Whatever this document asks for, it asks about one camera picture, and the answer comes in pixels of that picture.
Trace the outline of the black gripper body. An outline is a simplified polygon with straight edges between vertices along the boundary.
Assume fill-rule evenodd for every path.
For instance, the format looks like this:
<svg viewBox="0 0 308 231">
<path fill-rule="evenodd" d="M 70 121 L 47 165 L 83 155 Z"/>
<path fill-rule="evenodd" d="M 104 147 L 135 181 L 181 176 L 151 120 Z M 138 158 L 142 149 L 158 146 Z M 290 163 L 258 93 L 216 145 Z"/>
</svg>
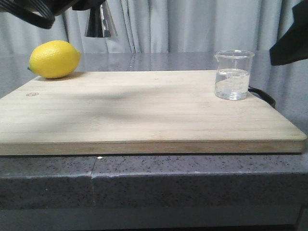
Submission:
<svg viewBox="0 0 308 231">
<path fill-rule="evenodd" d="M 69 8 L 75 11 L 85 11 L 100 6 L 104 2 L 105 0 L 49 0 L 48 7 L 55 16 L 58 16 Z"/>
<path fill-rule="evenodd" d="M 292 8 L 294 22 L 269 50 L 271 65 L 285 65 L 308 58 L 308 2 Z"/>
</svg>

